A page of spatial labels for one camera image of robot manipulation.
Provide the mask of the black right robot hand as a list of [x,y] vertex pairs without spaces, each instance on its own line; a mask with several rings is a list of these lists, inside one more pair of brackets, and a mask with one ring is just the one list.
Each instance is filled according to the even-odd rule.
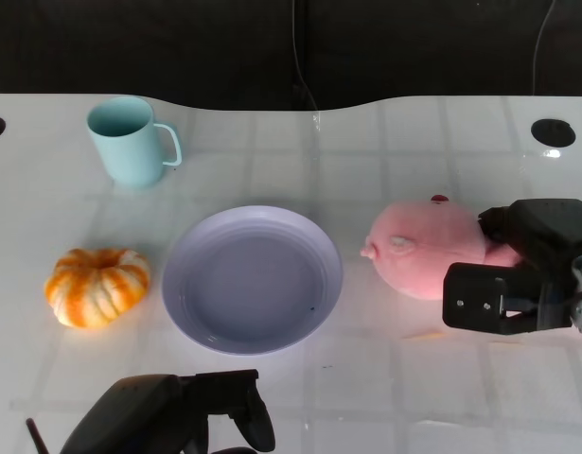
[[444,323],[505,336],[570,326],[582,334],[582,201],[518,200],[484,211],[479,223],[518,262],[451,265],[443,287]]

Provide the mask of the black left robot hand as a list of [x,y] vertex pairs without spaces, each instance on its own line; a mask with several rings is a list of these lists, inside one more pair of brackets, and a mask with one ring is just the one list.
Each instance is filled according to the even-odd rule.
[[62,452],[207,453],[211,415],[233,420],[249,445],[226,453],[272,452],[273,424],[257,379],[255,369],[120,379],[82,418]]

